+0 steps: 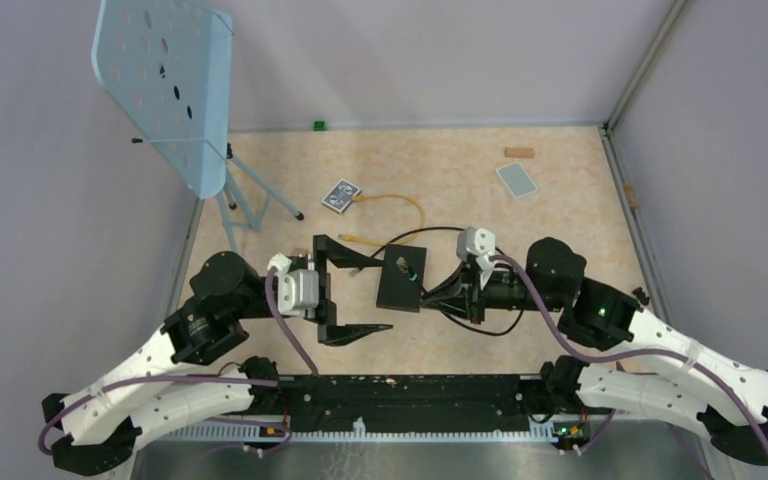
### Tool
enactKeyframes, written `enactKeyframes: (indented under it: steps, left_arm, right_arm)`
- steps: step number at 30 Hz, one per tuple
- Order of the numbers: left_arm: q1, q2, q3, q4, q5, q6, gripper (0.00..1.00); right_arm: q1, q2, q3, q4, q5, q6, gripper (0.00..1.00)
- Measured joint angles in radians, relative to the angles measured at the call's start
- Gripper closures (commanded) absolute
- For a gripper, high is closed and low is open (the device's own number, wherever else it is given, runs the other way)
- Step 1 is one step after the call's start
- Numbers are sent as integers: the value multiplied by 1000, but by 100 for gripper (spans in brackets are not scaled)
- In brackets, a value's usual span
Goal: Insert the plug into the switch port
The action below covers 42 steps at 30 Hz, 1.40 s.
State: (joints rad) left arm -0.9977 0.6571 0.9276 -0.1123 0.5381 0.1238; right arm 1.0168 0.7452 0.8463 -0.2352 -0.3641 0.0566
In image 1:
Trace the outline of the black network switch box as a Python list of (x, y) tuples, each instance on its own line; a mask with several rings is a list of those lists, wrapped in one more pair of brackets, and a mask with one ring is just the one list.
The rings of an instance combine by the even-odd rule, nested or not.
[(390, 245), (384, 251), (376, 307), (408, 313), (420, 312), (427, 249)]

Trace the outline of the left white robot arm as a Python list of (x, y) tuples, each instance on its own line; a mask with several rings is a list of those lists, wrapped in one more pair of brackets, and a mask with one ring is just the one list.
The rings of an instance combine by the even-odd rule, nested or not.
[(383, 261), (317, 235), (311, 252), (278, 254), (260, 274), (239, 253), (209, 257), (191, 278), (192, 294), (150, 338), (86, 388), (42, 401), (39, 450), (60, 470), (84, 477), (112, 471), (155, 439), (184, 426), (252, 408), (268, 413), (281, 393), (264, 359), (229, 369), (224, 355), (248, 338), (243, 322), (313, 322), (320, 343), (343, 346), (376, 326), (339, 325), (328, 268), (380, 268)]

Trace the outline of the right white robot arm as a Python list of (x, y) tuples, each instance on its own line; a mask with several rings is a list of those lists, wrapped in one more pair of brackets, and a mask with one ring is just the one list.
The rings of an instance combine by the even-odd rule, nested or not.
[(535, 242), (516, 264), (488, 232), (470, 231), (457, 255), (458, 268), (421, 305), (473, 322), (490, 309), (538, 312), (563, 348), (540, 371), (554, 409), (644, 415), (768, 466), (768, 369), (716, 352), (634, 296), (588, 278), (584, 257), (558, 239)]

